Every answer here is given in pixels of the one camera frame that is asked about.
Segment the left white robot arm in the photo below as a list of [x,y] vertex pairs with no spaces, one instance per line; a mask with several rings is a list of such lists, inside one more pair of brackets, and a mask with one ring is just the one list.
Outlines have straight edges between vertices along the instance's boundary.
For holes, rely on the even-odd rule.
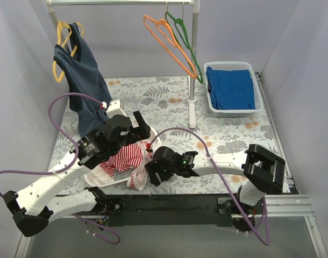
[[71,214],[92,212],[100,215],[113,211],[115,201],[108,200],[99,187],[86,188],[74,195],[59,196],[59,193],[116,155],[122,147],[150,138],[151,127],[141,113],[135,111],[133,115],[136,126],[127,116],[113,116],[102,127],[82,137],[45,176],[18,192],[8,191],[3,195],[13,221],[25,237],[32,237],[52,221]]

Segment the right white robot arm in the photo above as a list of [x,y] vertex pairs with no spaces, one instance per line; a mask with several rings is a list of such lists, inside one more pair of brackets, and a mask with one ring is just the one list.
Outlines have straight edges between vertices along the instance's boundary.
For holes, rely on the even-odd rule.
[[151,152],[152,160],[145,169],[155,186],[173,175],[190,178],[221,173],[246,177],[247,183],[236,193],[235,206],[240,213],[249,213],[265,195],[283,193],[285,160],[257,144],[241,152],[215,156],[197,151],[180,154],[162,145]]

